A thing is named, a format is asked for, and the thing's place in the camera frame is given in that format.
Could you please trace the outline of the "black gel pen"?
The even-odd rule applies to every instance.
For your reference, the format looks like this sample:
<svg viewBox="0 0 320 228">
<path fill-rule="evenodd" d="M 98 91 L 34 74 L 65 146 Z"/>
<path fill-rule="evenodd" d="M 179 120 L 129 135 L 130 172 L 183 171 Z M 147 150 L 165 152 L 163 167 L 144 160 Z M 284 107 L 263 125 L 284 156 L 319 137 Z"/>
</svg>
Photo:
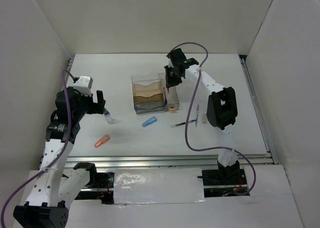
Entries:
<svg viewBox="0 0 320 228">
<path fill-rule="evenodd" d="M 185 125 L 186 123 L 193 123 L 193 122 L 196 122 L 196 121 L 197 121 L 196 119 L 192 119 L 192 120 L 189 120 L 188 122 L 182 122 L 182 123 L 170 125 L 170 127 L 171 127 L 171 128 L 175 128 L 175 127 L 183 126 L 183 125 Z"/>
</svg>

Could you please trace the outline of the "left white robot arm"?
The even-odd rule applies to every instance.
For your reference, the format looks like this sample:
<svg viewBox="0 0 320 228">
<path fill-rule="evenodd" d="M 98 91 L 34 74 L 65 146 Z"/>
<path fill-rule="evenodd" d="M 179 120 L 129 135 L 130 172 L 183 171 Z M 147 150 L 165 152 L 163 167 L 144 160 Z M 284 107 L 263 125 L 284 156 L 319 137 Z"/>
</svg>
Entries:
<svg viewBox="0 0 320 228">
<path fill-rule="evenodd" d="M 103 92 L 81 93 L 68 87 L 56 95 L 55 111 L 46 128 L 45 149 L 39 175 L 24 205 L 16 206 L 15 220 L 24 228 L 64 228 L 69 209 L 80 190 L 97 185 L 99 176 L 93 163 L 77 163 L 71 175 L 62 181 L 67 158 L 80 131 L 80 120 L 86 114 L 103 114 Z"/>
</svg>

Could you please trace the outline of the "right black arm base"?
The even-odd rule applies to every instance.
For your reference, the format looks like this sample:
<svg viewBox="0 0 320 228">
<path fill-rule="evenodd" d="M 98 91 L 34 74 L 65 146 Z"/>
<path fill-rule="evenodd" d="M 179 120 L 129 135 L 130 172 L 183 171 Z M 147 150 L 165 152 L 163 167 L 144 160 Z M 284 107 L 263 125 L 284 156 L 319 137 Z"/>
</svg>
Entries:
<svg viewBox="0 0 320 228">
<path fill-rule="evenodd" d="M 224 174 L 221 169 L 202 170 L 197 178 L 202 179 L 204 186 L 244 186 L 247 179 L 244 169 L 238 169 L 234 173 Z"/>
</svg>

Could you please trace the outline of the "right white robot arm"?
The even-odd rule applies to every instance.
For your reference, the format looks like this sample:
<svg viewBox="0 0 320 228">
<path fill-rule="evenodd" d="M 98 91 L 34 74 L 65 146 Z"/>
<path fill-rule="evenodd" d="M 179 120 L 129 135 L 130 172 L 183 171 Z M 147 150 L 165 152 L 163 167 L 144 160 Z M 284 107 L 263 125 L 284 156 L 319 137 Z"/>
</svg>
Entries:
<svg viewBox="0 0 320 228">
<path fill-rule="evenodd" d="M 184 129 L 184 139 L 187 147 L 196 152 L 220 150 L 218 155 L 218 178 L 223 184 L 230 184 L 236 177 L 236 173 L 240 170 L 237 153 L 230 147 L 212 147 L 204 149 L 196 149 L 191 147 L 188 140 L 188 127 L 190 113 L 193 107 L 194 99 L 197 91 L 200 89 L 207 96 L 206 117 L 209 123 L 224 131 L 228 126 L 232 126 L 236 122 L 238 115 L 236 93 L 232 87 L 223 87 L 218 84 L 202 69 L 202 65 L 194 58 L 174 58 L 167 56 L 168 65 L 165 66 L 166 88 L 171 88 L 182 83 L 182 79 L 186 79 L 195 85 L 194 92 L 191 97 L 189 109 L 187 112 L 186 125 Z"/>
</svg>

